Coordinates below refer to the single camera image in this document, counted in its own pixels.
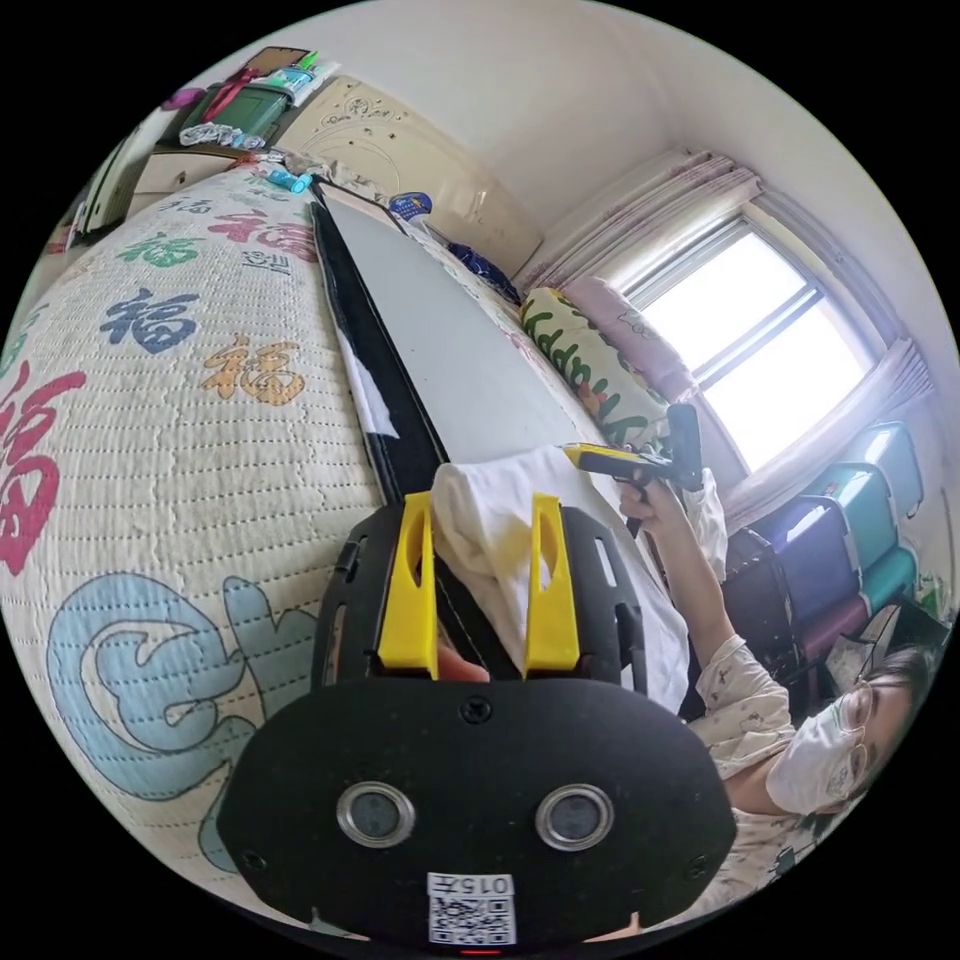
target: white board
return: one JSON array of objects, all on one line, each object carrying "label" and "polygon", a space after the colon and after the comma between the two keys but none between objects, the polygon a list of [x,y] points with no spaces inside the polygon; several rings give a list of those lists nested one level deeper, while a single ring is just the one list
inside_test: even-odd
[{"label": "white board", "polygon": [[454,463],[581,439],[523,355],[418,243],[339,203],[328,206]]}]

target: window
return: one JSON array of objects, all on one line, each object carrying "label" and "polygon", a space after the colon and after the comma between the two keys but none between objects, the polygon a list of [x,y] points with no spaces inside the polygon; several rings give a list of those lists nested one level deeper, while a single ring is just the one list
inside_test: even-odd
[{"label": "window", "polygon": [[800,440],[873,366],[821,285],[745,220],[627,296],[693,371],[747,471]]}]

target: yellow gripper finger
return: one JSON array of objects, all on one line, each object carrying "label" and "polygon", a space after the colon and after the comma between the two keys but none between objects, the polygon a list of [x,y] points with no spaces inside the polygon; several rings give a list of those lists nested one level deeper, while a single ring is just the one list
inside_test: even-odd
[{"label": "yellow gripper finger", "polygon": [[[530,603],[524,678],[531,673],[571,673],[580,661],[573,580],[556,497],[535,493],[530,550]],[[546,562],[549,582],[543,585]]]},{"label": "yellow gripper finger", "polygon": [[430,494],[408,494],[377,648],[387,670],[437,679],[437,597]]},{"label": "yellow gripper finger", "polygon": [[575,466],[580,467],[582,460],[599,457],[608,461],[623,461],[625,467],[637,463],[637,455],[627,450],[617,450],[615,447],[598,447],[593,443],[575,443],[563,448],[567,459]]}]

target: white face mask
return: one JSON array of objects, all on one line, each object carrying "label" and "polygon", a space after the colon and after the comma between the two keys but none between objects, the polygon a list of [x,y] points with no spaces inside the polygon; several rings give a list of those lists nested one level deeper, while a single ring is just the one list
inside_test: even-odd
[{"label": "white face mask", "polygon": [[853,792],[863,727],[845,722],[847,702],[842,697],[805,721],[767,775],[767,793],[781,810],[805,816]]}]

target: qr code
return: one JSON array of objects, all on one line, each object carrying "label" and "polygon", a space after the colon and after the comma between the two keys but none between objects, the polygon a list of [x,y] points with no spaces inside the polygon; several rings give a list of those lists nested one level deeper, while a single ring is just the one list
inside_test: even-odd
[{"label": "qr code", "polygon": [[486,897],[431,897],[432,943],[503,946],[516,943],[513,900]]}]

